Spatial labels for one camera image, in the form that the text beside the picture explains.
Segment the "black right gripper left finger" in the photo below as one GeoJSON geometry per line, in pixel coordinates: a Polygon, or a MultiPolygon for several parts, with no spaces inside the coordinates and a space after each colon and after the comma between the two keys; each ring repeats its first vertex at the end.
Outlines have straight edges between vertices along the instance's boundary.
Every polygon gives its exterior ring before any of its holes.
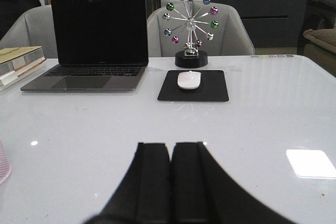
{"type": "Polygon", "coordinates": [[[85,223],[169,223],[170,158],[163,143],[139,143],[123,180],[85,223]]]}

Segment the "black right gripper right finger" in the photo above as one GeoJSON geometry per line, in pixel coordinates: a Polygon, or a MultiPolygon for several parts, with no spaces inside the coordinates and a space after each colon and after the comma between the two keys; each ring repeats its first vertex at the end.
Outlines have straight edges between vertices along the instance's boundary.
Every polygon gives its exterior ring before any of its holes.
{"type": "Polygon", "coordinates": [[[173,223],[291,223],[240,187],[201,142],[177,143],[171,165],[173,223]]]}

